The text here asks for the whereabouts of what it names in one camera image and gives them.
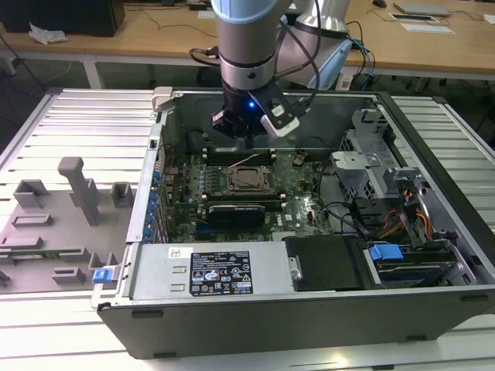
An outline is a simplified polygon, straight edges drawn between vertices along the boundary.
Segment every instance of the floor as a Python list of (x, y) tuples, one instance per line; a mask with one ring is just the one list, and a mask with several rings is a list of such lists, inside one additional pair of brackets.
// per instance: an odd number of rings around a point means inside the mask
[[(26, 60), (33, 74), (46, 87), (88, 88), (88, 82), (81, 63), (65, 61)], [(156, 85), (174, 87), (197, 87), (197, 68), (192, 66), (156, 66)], [(110, 89), (148, 89), (149, 75), (146, 65), (120, 63), (102, 63), (101, 72), (107, 88)], [(392, 95), (425, 95), (444, 97), (461, 116), (474, 128), (480, 126), (479, 133), (487, 141), (493, 140), (495, 134), (495, 111), (493, 109), (493, 88), (485, 81), (448, 80), (445, 86), (432, 79), (420, 93), (414, 92), (417, 80), (409, 77), (376, 77), (369, 91), (387, 91)], [(359, 90), (364, 77), (353, 83), (353, 90)], [(203, 83), (206, 86), (219, 86), (217, 71), (207, 71)], [(0, 79), (0, 151), (12, 140), (13, 136), (36, 107), (43, 91), (37, 87), (35, 80), (20, 64), (13, 77)]]

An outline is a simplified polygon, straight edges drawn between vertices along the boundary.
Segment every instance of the gray plastic block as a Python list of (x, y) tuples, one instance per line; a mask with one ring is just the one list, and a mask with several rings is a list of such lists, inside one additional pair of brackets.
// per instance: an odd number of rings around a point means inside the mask
[(4, 238), (0, 243), (0, 249), (10, 250), (34, 250), (39, 249), (43, 245), (41, 237), (30, 238)]
[[(93, 179), (85, 179), (86, 184), (87, 184), (87, 189), (90, 191), (90, 197), (93, 201), (98, 204), (98, 201), (100, 200), (100, 193), (98, 192), (98, 189), (96, 188), (96, 183), (94, 182)], [(74, 195), (73, 192), (69, 192), (70, 199), (72, 199), (72, 202), (74, 206), (80, 207), (79, 202), (76, 199), (76, 196)]]
[(96, 253), (92, 253), (90, 258), (90, 263), (87, 265), (87, 269), (89, 271), (95, 271), (101, 267), (103, 267), (103, 263), (101, 263), (100, 258)]
[(14, 197), (23, 209), (41, 209), (37, 196), (48, 192), (41, 180), (22, 180), (14, 192)]
[[(9, 276), (13, 283), (5, 288), (0, 287), (2, 293), (91, 290), (93, 282), (90, 278), (93, 272), (88, 270), (91, 253), (97, 253), (103, 263), (106, 263), (110, 253), (114, 253), (117, 261), (121, 262), (132, 208), (115, 208), (110, 189), (99, 190), (99, 224), (88, 226), (81, 209), (72, 205), (69, 192), (71, 190), (50, 190), (48, 195), (38, 197), (42, 212), (34, 209), (24, 210), (17, 205), (5, 224), (5, 228), (0, 231), (0, 243), (5, 238), (41, 237), (43, 245), (37, 250), (40, 254), (51, 250), (58, 250), (62, 254), (80, 251), (80, 256), (74, 254), (65, 258), (64, 255), (59, 255), (59, 258), (54, 259), (23, 260), (18, 259), (14, 254), (9, 257), (9, 249), (1, 250), (0, 248), (0, 255), (4, 255), (0, 257), (0, 264), (2, 264), (0, 270)], [(12, 221), (19, 216), (40, 213), (50, 214), (53, 223), (49, 226), (22, 228), (12, 225)], [(53, 268), (63, 266), (79, 267), (86, 274), (86, 281), (83, 284), (58, 285), (52, 279)]]
[(58, 171), (69, 181), (74, 197), (83, 210), (88, 224), (97, 226), (100, 213), (94, 198), (90, 195), (86, 179), (84, 179), (83, 166), (84, 162), (81, 157), (63, 157), (60, 160)]
[(29, 214), (25, 216), (17, 216), (12, 221), (12, 225), (15, 228), (28, 226), (49, 226), (52, 222), (53, 219), (49, 214)]
[(115, 254), (109, 253), (106, 265), (117, 265), (117, 264), (118, 262), (117, 262), (117, 258), (115, 257)]
[(60, 253), (60, 259), (65, 263), (80, 262), (80, 261), (90, 261), (91, 254), (85, 247), (80, 249), (78, 253)]
[(0, 265), (15, 265), (15, 264), (16, 264), (15, 260), (9, 257), (8, 254), (0, 254)]
[(7, 281), (10, 281), (10, 277), (7, 274), (0, 271), (0, 285), (6, 287)]
[(57, 284), (83, 284), (86, 275), (79, 267), (53, 268), (52, 279)]
[(110, 194), (115, 207), (132, 207), (134, 205), (131, 183), (115, 182), (111, 187)]

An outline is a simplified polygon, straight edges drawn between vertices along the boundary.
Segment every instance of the motherboard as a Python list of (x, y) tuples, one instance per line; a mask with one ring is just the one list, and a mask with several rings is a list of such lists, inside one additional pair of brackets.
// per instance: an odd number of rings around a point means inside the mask
[(294, 151), (174, 153), (160, 195), (171, 243), (331, 234), (315, 193), (318, 162)]

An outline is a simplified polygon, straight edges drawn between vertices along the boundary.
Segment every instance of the robotic arm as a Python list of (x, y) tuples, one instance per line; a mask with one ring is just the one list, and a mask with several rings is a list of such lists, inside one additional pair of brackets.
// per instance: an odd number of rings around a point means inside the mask
[[(351, 47), (344, 21), (349, 0), (309, 0), (295, 27), (280, 31), (279, 20), (291, 3), (212, 0), (224, 90), (224, 109), (213, 116), (218, 131), (247, 140), (265, 131), (283, 137), (299, 126), (309, 104), (290, 103), (275, 83), (277, 78), (328, 89), (338, 77)], [(308, 61), (308, 54), (313, 61)], [(323, 84), (316, 86), (317, 80)]]

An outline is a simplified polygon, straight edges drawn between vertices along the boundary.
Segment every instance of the warning label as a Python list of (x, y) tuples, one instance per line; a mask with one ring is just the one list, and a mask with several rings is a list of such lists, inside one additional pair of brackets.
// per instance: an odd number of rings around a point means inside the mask
[(248, 251), (192, 253), (190, 272), (192, 296), (253, 293)]

